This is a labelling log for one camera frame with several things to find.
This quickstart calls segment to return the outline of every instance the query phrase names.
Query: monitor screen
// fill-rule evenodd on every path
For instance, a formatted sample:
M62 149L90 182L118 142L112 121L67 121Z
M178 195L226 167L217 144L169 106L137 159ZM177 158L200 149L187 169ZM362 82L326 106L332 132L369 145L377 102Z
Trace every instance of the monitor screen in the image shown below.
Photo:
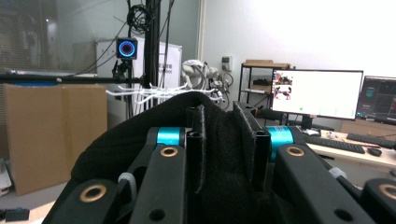
M313 117L354 120L363 71L274 70L271 108Z
M396 124L396 77L364 77L356 117Z

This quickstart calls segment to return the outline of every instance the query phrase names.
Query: black fabric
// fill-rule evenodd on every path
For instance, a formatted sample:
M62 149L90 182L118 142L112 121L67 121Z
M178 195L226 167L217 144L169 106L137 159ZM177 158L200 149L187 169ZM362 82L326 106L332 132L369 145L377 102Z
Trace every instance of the black fabric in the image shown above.
M78 185L93 178L117 181L146 142L150 127L185 127L186 109L205 107L206 182L197 195L194 223L262 223L262 196L248 183L241 131L232 112L221 111L200 92L187 92L156 105L108 130L79 156L71 180L49 212L54 211Z

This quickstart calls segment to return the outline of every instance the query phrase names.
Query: monitor stand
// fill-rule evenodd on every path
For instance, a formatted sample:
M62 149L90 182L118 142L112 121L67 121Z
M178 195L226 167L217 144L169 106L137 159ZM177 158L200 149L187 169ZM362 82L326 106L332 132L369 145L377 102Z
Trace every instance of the monitor stand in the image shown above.
M303 115L303 118L301 120L301 129L303 130L308 130L312 129L312 118L309 117L309 115Z
M331 131L331 132L335 131L334 128L312 123L313 118L309 118L309 115L304 115L302 121L289 120L288 115L289 114L287 114L287 118L286 118L287 125L299 125L301 127L301 129L303 129L303 127L305 127L305 128L311 127L310 129L315 129L315 130L326 130L326 131Z

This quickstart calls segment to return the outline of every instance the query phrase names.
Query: blue ring light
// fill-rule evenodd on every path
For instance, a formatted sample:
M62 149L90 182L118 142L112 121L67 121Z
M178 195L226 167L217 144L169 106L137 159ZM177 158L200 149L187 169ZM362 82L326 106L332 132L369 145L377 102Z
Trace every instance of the blue ring light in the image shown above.
M122 41L119 45L119 52L122 57L132 57L134 55L134 43L128 40Z

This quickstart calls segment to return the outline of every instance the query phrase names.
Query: keyboard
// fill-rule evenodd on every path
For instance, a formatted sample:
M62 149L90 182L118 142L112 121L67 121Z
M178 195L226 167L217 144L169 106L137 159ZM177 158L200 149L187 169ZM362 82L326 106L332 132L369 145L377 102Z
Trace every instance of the keyboard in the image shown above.
M380 138L380 137L357 134L357 133L349 133L347 135L346 139L376 144L381 147L387 147L387 148L393 148L396 145L395 141L391 141L391 140Z
M344 151L356 152L360 154L364 154L365 151L362 146L350 144L346 142L335 141L327 138L315 137L304 134L304 140L308 144L323 146L323 147L332 147L341 149Z

